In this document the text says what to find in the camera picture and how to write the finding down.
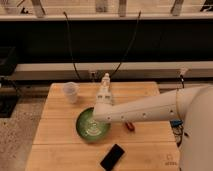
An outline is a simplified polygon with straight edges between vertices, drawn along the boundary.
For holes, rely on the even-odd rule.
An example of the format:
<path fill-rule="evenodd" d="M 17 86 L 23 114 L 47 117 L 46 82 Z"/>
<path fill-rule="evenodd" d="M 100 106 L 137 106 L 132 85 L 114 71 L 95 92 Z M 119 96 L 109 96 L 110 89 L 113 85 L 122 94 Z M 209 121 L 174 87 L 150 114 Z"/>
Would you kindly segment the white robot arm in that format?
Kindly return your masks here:
<path fill-rule="evenodd" d="M 129 103 L 97 99 L 99 122 L 182 120 L 180 171 L 213 171 L 213 85 L 177 89 Z"/>

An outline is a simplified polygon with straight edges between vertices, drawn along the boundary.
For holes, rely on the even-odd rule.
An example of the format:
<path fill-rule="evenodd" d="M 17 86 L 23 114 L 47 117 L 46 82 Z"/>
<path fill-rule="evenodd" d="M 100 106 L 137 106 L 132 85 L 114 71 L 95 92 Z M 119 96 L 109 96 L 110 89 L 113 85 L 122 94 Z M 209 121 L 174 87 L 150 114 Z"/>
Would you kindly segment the blue object behind arm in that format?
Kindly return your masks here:
<path fill-rule="evenodd" d="M 170 121 L 171 127 L 177 127 L 179 125 L 181 125 L 183 122 L 182 121 Z"/>

